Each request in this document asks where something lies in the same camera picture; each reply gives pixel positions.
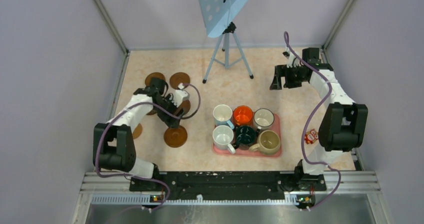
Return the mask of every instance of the gray wall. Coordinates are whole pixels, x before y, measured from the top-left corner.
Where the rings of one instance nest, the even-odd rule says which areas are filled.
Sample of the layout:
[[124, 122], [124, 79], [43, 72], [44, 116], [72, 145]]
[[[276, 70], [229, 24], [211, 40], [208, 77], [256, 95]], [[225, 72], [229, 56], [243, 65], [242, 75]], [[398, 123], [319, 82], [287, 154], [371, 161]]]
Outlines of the gray wall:
[[0, 0], [0, 223], [69, 223], [123, 54], [91, 0]]
[[358, 0], [329, 49], [337, 79], [368, 106], [366, 166], [396, 223], [422, 223], [424, 0]]
[[[217, 41], [207, 38], [198, 0], [102, 1], [130, 49], [212, 47]], [[237, 36], [244, 46], [285, 46], [288, 31], [294, 46], [322, 45], [346, 1], [249, 0], [234, 19]]]

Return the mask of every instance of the beige mug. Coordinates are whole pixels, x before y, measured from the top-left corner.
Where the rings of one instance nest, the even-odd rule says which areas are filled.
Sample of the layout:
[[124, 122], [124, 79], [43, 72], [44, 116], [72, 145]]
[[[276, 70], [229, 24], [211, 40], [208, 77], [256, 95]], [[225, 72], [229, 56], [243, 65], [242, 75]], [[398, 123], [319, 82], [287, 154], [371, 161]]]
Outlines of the beige mug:
[[264, 155], [274, 155], [281, 147], [281, 140], [273, 130], [265, 130], [257, 137], [257, 143], [249, 147], [249, 151], [259, 151]]

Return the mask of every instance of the dark green mug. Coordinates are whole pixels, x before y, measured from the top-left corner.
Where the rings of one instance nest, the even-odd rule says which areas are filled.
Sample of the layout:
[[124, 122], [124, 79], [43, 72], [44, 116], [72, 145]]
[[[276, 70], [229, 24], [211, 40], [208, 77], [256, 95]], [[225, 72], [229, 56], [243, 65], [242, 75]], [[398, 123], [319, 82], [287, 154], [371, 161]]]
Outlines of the dark green mug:
[[235, 145], [234, 148], [248, 150], [256, 142], [259, 130], [255, 131], [248, 125], [241, 125], [235, 130]]

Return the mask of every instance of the beige table surface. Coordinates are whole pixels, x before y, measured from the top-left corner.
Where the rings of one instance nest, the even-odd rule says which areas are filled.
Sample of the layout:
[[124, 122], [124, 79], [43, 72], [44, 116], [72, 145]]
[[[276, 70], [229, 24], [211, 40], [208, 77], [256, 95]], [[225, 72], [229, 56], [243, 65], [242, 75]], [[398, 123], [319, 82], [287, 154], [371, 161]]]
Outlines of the beige table surface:
[[[292, 171], [302, 159], [301, 136], [305, 122], [320, 98], [307, 82], [302, 87], [283, 90], [269, 90], [274, 77], [274, 66], [286, 64], [282, 48], [243, 49], [253, 72], [250, 79], [241, 61], [230, 69], [214, 63], [207, 83], [202, 80], [211, 59], [213, 49], [177, 49], [132, 51], [122, 89], [117, 103], [118, 113], [130, 100], [137, 88], [145, 87], [145, 78], [152, 72], [161, 72], [169, 82], [172, 74], [185, 72], [201, 94], [201, 106], [191, 119], [180, 124], [188, 132], [186, 143], [179, 148], [171, 148], [164, 142], [167, 126], [156, 116], [145, 116], [141, 125], [143, 131], [134, 140], [137, 157], [158, 165], [161, 171]], [[240, 57], [237, 49], [231, 49], [230, 61]], [[224, 61], [224, 53], [218, 51], [218, 60]], [[198, 97], [191, 87], [191, 110], [198, 104]], [[212, 150], [214, 118], [212, 111], [219, 104], [235, 108], [246, 105], [253, 111], [267, 108], [277, 113], [281, 121], [282, 155], [278, 158], [244, 157], [218, 155]], [[309, 125], [309, 130], [318, 130], [325, 109], [321, 107]], [[315, 144], [306, 145], [309, 154]], [[340, 170], [354, 170], [351, 154], [345, 153], [332, 165]]]

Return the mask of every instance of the pink tray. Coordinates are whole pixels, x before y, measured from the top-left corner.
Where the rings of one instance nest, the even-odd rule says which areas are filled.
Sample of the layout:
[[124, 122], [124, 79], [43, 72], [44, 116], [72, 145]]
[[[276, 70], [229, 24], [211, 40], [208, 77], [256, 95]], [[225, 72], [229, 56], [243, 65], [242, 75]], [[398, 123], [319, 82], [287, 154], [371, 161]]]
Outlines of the pink tray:
[[[275, 117], [274, 124], [272, 125], [270, 130], [276, 132], [281, 141], [280, 117], [275, 113], [274, 113], [274, 117]], [[259, 151], [249, 151], [249, 150], [240, 150], [240, 149], [236, 149], [235, 154], [231, 154], [229, 150], [218, 149], [213, 142], [212, 142], [212, 149], [216, 154], [219, 154], [219, 155], [245, 156], [245, 157], [257, 157], [257, 158], [278, 158], [283, 153], [282, 148], [280, 147], [280, 149], [274, 155], [264, 155]]]

